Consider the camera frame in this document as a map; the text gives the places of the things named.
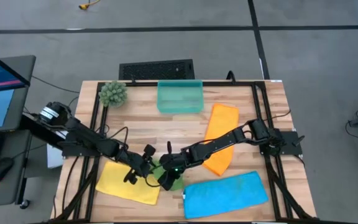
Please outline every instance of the yellow cable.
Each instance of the yellow cable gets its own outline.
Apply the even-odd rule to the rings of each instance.
[[[98,2],[100,2],[100,0],[96,0],[96,1],[91,2],[91,3],[80,4],[78,7],[80,7],[80,9],[82,9],[82,10],[87,10],[90,6],[92,6],[93,4],[96,4]]]

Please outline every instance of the yellow towel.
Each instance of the yellow towel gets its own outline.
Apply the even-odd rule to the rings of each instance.
[[[157,203],[160,187],[150,187],[145,179],[137,177],[136,184],[124,183],[124,177],[131,168],[124,164],[107,161],[96,185],[96,190],[117,197],[134,200],[136,202],[155,205]],[[158,185],[153,175],[147,177],[150,185]]]
[[[226,134],[228,131],[236,128],[239,123],[238,108],[225,106],[215,103],[212,108],[208,128],[205,134],[205,140],[214,139]],[[229,167],[233,157],[234,146],[227,147],[212,156],[203,163],[204,167],[214,172],[216,175],[222,175]]]

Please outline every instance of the wooden tabletop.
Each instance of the wooden tabletop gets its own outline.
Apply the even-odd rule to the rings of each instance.
[[[87,126],[90,125],[96,88],[100,81],[85,81],[81,87],[80,97],[76,109],[76,118]],[[268,100],[272,116],[288,112],[288,102],[282,82],[266,81]],[[249,119],[256,118],[254,100],[251,87],[248,86],[204,86],[204,110],[200,114],[160,114],[157,109],[157,87],[128,87],[128,101],[118,109],[109,109],[106,124],[109,125],[108,135],[127,126],[129,128],[129,150],[143,153],[146,144],[157,149],[154,157],[158,158],[167,153],[167,141],[171,141],[173,153],[180,148],[189,146],[204,139],[205,131],[214,103],[222,103],[239,108],[239,125]],[[262,113],[263,101],[259,92]],[[98,110],[96,127],[99,127],[102,107]],[[282,131],[293,128],[291,114],[273,119],[275,128]],[[123,139],[123,134],[116,136]],[[62,212],[62,198],[68,171],[74,161],[73,157],[65,159],[56,193],[57,215]],[[98,179],[107,159],[100,162]],[[66,195],[66,206],[77,191],[80,181],[83,159],[79,158],[70,177]],[[287,180],[287,187],[298,203],[310,215],[316,215],[310,194],[308,180],[303,164],[294,156],[282,156],[283,169]],[[230,177],[256,170],[263,182],[269,201],[262,205],[236,210],[233,212],[197,218],[190,221],[272,221],[274,220],[273,205],[270,200],[270,190],[267,179],[264,158],[259,154],[259,147],[248,144],[236,144],[231,165],[222,177],[218,177],[203,166],[188,169],[184,173],[185,185]],[[283,198],[277,189],[281,214],[285,216]],[[85,216],[88,192],[85,192],[81,203],[80,217]],[[175,192],[160,190],[156,205],[146,205],[131,200],[106,195],[96,191],[93,201],[92,222],[179,222],[186,221],[183,213],[183,199],[181,190]]]

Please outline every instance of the black desk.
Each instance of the black desk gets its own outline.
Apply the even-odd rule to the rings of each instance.
[[[31,79],[35,63],[34,56],[9,57],[2,58],[1,60],[27,80]],[[27,92],[28,88],[14,90],[4,126],[0,128],[0,131],[15,130],[19,127]],[[32,135],[28,130],[0,132],[0,135],[3,138],[0,158],[15,156],[20,152],[28,150],[30,147]],[[0,182],[0,205],[13,202],[21,203],[23,200],[26,181],[24,171],[27,155],[28,152],[17,156],[14,159],[14,165]]]

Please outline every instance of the orange towel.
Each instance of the orange towel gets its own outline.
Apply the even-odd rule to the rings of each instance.
[[[205,134],[205,140],[214,139],[233,130],[239,123],[238,108],[225,106],[215,103],[212,108],[211,117],[209,119],[208,128]],[[203,165],[216,175],[222,175],[229,167],[233,157],[234,146],[225,148],[204,161]]]

